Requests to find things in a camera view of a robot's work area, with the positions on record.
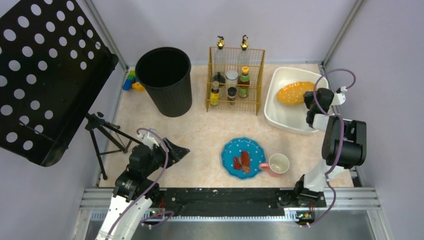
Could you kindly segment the black lid glass shaker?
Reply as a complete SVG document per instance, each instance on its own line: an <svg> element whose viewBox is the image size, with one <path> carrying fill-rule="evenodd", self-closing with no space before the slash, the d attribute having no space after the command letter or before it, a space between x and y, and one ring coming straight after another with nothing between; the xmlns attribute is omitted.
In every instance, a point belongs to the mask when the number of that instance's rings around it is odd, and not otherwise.
<svg viewBox="0 0 424 240"><path fill-rule="evenodd" d="M219 85L222 87L225 84L225 77L221 74L221 72L218 72L215 74L212 78L212 82L218 82Z"/></svg>

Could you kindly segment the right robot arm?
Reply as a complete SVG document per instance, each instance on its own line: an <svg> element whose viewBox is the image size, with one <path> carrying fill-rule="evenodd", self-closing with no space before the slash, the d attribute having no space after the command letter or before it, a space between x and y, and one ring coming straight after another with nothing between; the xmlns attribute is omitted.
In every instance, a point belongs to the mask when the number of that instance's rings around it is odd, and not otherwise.
<svg viewBox="0 0 424 240"><path fill-rule="evenodd" d="M324 133L321 160L300 177L294 187L294 202L300 207L318 206L324 200L324 189L344 170L361 166L367 154L367 124L329 114L330 107L346 101L344 91L318 88L303 94L307 108L306 122Z"/></svg>

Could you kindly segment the silver lid jar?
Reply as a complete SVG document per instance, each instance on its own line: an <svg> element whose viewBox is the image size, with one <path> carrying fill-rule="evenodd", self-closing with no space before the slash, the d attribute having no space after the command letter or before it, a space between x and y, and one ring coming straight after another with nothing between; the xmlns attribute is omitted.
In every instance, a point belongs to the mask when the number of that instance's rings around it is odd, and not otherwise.
<svg viewBox="0 0 424 240"><path fill-rule="evenodd" d="M226 88L227 89L228 88L231 88L231 87L236 88L237 87L237 83L238 83L238 79L239 79L239 74L238 74L238 72L236 70L228 70L225 73L225 85L226 85Z"/></svg>

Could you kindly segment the blue dotted plate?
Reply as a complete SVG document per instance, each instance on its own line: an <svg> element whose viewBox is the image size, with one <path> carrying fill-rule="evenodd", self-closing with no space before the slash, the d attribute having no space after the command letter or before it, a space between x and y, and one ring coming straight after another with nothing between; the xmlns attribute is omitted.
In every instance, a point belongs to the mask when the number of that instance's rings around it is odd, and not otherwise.
<svg viewBox="0 0 424 240"><path fill-rule="evenodd" d="M241 151L247 151L250 157L250 173L243 173L241 170L235 170L234 157L239 157ZM220 154L221 163L229 175L240 180L254 178L262 170L259 164L267 161L263 147L255 140L248 137L236 137L227 142Z"/></svg>

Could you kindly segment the glass oil bottle clear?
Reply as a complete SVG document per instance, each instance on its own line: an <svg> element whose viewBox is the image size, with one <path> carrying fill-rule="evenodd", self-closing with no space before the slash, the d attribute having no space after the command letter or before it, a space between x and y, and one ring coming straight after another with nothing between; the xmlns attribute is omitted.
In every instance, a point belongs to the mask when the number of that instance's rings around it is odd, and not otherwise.
<svg viewBox="0 0 424 240"><path fill-rule="evenodd" d="M227 64L227 52L225 49L225 39L223 36L218 36L218 41L216 43L217 50L214 54L214 70L215 74L220 74L225 76L226 64Z"/></svg>

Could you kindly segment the glass oil bottle brown liquid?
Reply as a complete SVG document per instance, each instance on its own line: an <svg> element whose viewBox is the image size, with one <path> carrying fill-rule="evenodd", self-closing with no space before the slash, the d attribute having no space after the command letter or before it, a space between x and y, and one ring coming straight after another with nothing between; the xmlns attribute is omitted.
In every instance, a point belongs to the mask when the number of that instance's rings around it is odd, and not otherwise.
<svg viewBox="0 0 424 240"><path fill-rule="evenodd" d="M249 43L248 43L248 36L245 34L242 36L242 40L240 43L240 51L237 55L237 65L239 68L239 71L242 71L242 68L245 66L249 66L250 64L250 52L248 50Z"/></svg>

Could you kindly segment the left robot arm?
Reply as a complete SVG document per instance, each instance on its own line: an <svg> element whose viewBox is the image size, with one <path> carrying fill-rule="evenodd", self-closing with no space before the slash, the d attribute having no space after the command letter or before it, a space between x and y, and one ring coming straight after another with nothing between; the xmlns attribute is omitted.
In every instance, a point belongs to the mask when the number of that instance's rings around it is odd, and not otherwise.
<svg viewBox="0 0 424 240"><path fill-rule="evenodd" d="M97 240L130 240L154 201L160 199L159 184L148 177L159 169L168 169L190 150L163 138L164 149L155 142L136 145L129 164L115 181L107 215Z"/></svg>

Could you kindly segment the small yellow label bottle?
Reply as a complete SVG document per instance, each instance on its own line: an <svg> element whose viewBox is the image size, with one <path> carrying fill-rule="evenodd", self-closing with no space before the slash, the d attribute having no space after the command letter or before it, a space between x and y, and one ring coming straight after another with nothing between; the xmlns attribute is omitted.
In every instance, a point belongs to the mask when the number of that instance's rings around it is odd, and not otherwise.
<svg viewBox="0 0 424 240"><path fill-rule="evenodd" d="M210 105L211 106L218 105L219 98L220 98L220 83L218 81L213 81L211 85Z"/></svg>

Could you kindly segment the yellow dotted plate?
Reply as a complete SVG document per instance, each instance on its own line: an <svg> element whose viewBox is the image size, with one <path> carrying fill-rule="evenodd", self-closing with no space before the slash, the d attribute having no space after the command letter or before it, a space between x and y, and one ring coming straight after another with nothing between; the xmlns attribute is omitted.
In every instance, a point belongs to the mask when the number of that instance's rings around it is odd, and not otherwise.
<svg viewBox="0 0 424 240"><path fill-rule="evenodd" d="M311 92L315 84L309 81L298 81L282 87L276 94L276 100L283 105L297 106L304 103L304 94Z"/></svg>

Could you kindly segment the sauce bottle yellow cap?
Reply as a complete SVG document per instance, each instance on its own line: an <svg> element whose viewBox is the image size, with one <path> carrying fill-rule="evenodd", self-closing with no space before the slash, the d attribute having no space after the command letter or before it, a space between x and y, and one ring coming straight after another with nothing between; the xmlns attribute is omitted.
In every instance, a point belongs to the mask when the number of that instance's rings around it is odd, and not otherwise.
<svg viewBox="0 0 424 240"><path fill-rule="evenodd" d="M247 98L249 96L249 88L250 88L250 75L249 75L249 67L243 66L241 68L240 77L238 79L238 95L240 98Z"/></svg>

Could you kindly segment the small black cap bottle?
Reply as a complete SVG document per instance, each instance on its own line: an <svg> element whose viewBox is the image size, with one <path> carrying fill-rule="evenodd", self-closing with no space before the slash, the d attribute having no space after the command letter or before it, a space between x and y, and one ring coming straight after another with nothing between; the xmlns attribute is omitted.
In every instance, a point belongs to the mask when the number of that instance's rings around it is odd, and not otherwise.
<svg viewBox="0 0 424 240"><path fill-rule="evenodd" d="M231 86L227 89L227 101L230 105L235 104L236 95L237 95L237 88L236 87Z"/></svg>

